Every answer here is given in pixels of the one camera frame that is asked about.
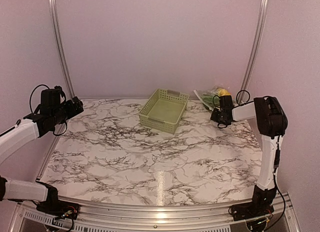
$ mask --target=green plastic basket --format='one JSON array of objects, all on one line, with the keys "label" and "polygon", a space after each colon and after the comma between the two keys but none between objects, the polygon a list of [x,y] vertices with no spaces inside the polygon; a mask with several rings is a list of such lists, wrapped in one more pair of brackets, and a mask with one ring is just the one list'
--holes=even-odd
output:
[{"label": "green plastic basket", "polygon": [[188,99],[180,92],[156,90],[139,113],[141,125],[174,134]]}]

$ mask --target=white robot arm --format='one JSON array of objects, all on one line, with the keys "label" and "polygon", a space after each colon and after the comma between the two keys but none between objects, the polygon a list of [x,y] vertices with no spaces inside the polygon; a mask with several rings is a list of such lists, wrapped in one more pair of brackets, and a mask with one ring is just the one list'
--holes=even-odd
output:
[{"label": "white robot arm", "polygon": [[[83,104],[77,97],[66,101],[60,86],[43,90],[41,103],[35,112],[18,120],[13,127],[0,134],[0,165],[23,145],[42,137],[49,131],[54,133],[56,125],[66,124],[68,119],[83,111]],[[71,203],[60,201],[57,189],[50,185],[12,180],[0,176],[0,201],[3,199],[37,201],[39,202],[37,210],[58,217],[63,215],[61,212],[64,211],[63,208],[71,205]]]},{"label": "white robot arm", "polygon": [[227,127],[234,121],[256,118],[262,137],[262,163],[260,176],[254,188],[252,202],[230,208],[235,221],[263,216],[273,212],[272,202],[277,193],[277,173],[281,144],[288,126],[287,117],[275,97],[254,98],[243,105],[234,106],[231,96],[219,97],[220,108],[215,108],[211,120]]}]

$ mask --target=white marble table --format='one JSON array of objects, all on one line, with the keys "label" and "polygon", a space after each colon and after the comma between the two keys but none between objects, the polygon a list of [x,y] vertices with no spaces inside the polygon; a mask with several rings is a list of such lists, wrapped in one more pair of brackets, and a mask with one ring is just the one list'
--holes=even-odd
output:
[{"label": "white marble table", "polygon": [[146,100],[82,100],[41,181],[61,196],[129,205],[251,198],[262,152],[246,121],[218,129],[189,101],[174,135],[140,125]]}]

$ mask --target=clear plastic wrap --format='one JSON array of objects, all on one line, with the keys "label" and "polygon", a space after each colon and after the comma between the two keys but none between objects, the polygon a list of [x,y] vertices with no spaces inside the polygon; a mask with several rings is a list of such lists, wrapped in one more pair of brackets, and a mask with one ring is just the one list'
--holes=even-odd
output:
[{"label": "clear plastic wrap", "polygon": [[206,109],[210,111],[213,111],[215,107],[219,107],[219,96],[230,95],[230,93],[221,86],[216,86],[211,90],[194,90],[193,92]]}]

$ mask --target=wire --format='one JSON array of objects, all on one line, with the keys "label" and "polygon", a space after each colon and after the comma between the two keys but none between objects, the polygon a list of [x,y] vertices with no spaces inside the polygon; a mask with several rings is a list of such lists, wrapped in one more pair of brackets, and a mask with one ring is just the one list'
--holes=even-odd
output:
[{"label": "wire", "polygon": [[71,220],[72,220],[72,225],[71,225],[71,228],[69,229],[69,230],[67,230],[66,232],[70,232],[70,231],[72,231],[73,229],[74,229],[74,227],[75,227],[75,221],[74,221],[74,219],[72,218],[72,214],[69,216],[69,215],[67,215],[67,217],[70,217],[71,218]]},{"label": "wire", "polygon": [[64,130],[62,133],[60,133],[60,134],[55,134],[55,132],[53,131],[53,134],[54,134],[55,136],[62,136],[62,135],[67,131],[67,129],[68,129],[68,124],[67,124],[66,121],[64,122],[64,124],[65,124],[65,130]]},{"label": "wire", "polygon": [[[240,96],[241,92],[246,92],[248,94],[248,100],[245,103],[242,103],[242,104],[241,104],[241,102],[239,102],[239,99],[240,99],[239,96]],[[235,101],[239,106],[247,104],[250,101],[250,93],[247,90],[238,91],[238,93],[236,95],[236,98],[235,98]]]},{"label": "wire", "polygon": [[219,125],[221,125],[221,123],[218,123],[218,128],[219,128],[219,129],[224,129],[224,128],[227,128],[227,127],[228,127],[227,125],[225,125],[224,127],[220,127]]},{"label": "wire", "polygon": [[32,107],[31,107],[32,95],[34,94],[35,90],[37,90],[37,89],[38,89],[39,87],[41,87],[41,86],[45,86],[47,89],[50,89],[50,88],[49,88],[47,85],[45,85],[45,84],[40,84],[40,85],[36,86],[35,89],[33,89],[32,93],[31,93],[31,95],[30,95],[30,99],[29,99],[29,106],[30,106],[30,111],[31,111],[31,113],[33,113]]},{"label": "wire", "polygon": [[38,204],[35,201],[31,201],[32,203],[34,203],[36,206],[38,206]]},{"label": "wire", "polygon": [[267,229],[265,229],[264,231],[268,231],[268,230],[269,230],[270,228],[272,228],[276,223],[278,223],[279,220],[282,218],[282,216],[284,216],[284,214],[285,214],[285,212],[286,212],[286,200],[285,200],[284,196],[282,195],[282,193],[280,192],[279,187],[278,187],[278,185],[277,185],[277,182],[276,182],[276,173],[273,174],[273,180],[274,180],[275,188],[276,188],[276,190],[279,192],[279,194],[280,194],[280,196],[281,196],[281,198],[282,198],[282,200],[283,200],[283,211],[282,211],[280,217],[279,217],[271,226],[269,226],[269,227],[268,227]]},{"label": "wire", "polygon": [[218,97],[218,100],[220,100],[220,97],[218,96],[218,95],[215,95],[214,97],[213,97],[213,99],[212,99],[212,103],[213,103],[213,105],[214,105],[214,107],[216,107],[216,108],[219,108],[220,109],[220,105],[219,106],[217,106],[216,104],[215,104],[215,97]]}]

